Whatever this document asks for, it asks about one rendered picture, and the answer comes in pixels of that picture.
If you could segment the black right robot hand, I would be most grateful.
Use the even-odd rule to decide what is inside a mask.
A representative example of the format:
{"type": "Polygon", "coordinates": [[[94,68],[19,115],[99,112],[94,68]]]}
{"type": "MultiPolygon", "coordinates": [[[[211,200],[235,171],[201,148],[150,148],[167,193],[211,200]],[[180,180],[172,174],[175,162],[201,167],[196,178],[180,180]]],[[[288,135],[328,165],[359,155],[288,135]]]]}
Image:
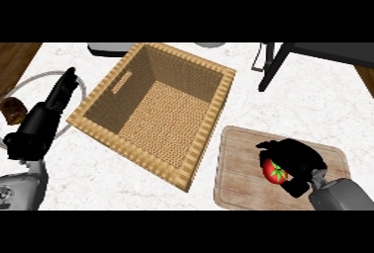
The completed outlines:
{"type": "Polygon", "coordinates": [[[261,148],[258,154],[261,169],[264,160],[270,158],[288,173],[288,180],[279,186],[294,198],[298,198],[310,188],[311,170],[326,170],[320,155],[291,138],[263,141],[255,147],[261,148]]]}

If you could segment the red tomato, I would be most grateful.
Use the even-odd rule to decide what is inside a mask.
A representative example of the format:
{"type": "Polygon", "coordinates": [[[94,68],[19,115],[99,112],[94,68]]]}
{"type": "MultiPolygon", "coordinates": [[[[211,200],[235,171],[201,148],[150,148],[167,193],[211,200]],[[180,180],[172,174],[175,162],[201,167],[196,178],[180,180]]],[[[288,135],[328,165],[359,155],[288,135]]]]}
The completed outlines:
{"type": "Polygon", "coordinates": [[[283,184],[288,180],[288,173],[280,166],[267,158],[263,162],[263,175],[271,184],[283,184]]]}

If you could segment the wooden cutting board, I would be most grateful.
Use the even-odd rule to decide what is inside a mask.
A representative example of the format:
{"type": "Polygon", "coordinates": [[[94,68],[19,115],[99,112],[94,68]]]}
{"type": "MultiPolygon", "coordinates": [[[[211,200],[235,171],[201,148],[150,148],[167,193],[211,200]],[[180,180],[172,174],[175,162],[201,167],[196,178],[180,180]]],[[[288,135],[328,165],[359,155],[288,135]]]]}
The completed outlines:
{"type": "Polygon", "coordinates": [[[307,191],[294,198],[263,175],[260,151],[263,141],[282,141],[279,136],[237,126],[221,131],[212,198],[229,210],[311,211],[307,191]]]}

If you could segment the wicker basket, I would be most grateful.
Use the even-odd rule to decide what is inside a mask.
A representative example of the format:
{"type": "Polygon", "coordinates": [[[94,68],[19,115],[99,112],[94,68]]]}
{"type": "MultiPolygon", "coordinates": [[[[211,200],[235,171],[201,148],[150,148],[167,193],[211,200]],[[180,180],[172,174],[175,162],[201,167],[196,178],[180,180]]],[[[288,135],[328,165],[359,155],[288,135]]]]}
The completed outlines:
{"type": "Polygon", "coordinates": [[[169,45],[137,42],[66,122],[187,191],[233,76],[169,45]]]}

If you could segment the dark grey open door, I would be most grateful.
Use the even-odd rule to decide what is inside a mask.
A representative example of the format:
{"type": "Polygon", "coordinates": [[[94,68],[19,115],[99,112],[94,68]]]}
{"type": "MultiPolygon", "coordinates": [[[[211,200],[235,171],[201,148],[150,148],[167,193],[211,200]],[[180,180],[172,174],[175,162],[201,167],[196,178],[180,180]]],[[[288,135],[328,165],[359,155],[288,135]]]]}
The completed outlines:
{"type": "Polygon", "coordinates": [[[264,72],[260,92],[266,90],[289,53],[374,69],[374,42],[283,42],[279,51],[274,51],[271,42],[261,44],[266,46],[264,66],[251,67],[254,71],[264,72]]]}

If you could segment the white round plate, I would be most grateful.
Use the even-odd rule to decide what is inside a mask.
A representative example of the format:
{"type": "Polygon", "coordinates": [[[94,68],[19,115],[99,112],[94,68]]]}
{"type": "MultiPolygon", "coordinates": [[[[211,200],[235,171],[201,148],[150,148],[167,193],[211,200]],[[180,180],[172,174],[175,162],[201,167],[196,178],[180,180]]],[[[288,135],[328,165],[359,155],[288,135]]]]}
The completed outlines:
{"type": "MultiPolygon", "coordinates": [[[[13,90],[5,94],[4,98],[8,98],[11,97],[11,95],[17,92],[17,90],[28,84],[31,83],[32,81],[35,81],[36,79],[42,78],[42,77],[47,77],[47,76],[51,76],[51,75],[63,75],[63,71],[62,70],[53,70],[53,71],[47,71],[44,73],[39,73],[33,76],[31,76],[26,80],[23,80],[17,85],[16,87],[13,88],[13,90]]],[[[84,85],[84,82],[81,80],[81,78],[78,76],[75,76],[75,82],[78,84],[78,88],[79,88],[79,93],[81,93],[81,101],[84,101],[84,98],[85,98],[85,85],[84,85]]],[[[62,128],[62,130],[56,133],[56,136],[54,136],[54,139],[59,138],[63,133],[67,131],[70,127],[70,124],[66,124],[65,127],[62,128]]],[[[2,148],[4,150],[7,149],[7,146],[5,144],[2,143],[2,138],[0,137],[0,148],[2,148]]]]}

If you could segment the grey flat appliance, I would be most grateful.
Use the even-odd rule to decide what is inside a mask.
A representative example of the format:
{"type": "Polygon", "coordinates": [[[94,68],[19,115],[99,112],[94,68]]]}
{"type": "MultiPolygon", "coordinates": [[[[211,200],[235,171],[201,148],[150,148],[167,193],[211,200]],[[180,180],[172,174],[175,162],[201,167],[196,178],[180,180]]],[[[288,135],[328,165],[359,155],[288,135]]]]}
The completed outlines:
{"type": "Polygon", "coordinates": [[[133,45],[131,42],[90,42],[87,49],[94,56],[122,57],[133,45]]]}

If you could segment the brown bread piece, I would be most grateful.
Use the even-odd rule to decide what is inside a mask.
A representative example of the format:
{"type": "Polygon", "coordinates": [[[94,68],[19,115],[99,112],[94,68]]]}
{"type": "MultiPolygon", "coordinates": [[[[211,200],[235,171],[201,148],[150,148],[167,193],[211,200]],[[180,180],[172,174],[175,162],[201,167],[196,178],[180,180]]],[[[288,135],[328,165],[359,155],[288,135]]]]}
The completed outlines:
{"type": "Polygon", "coordinates": [[[22,101],[14,97],[7,97],[0,102],[0,112],[5,118],[8,126],[17,125],[28,114],[22,101]]]}

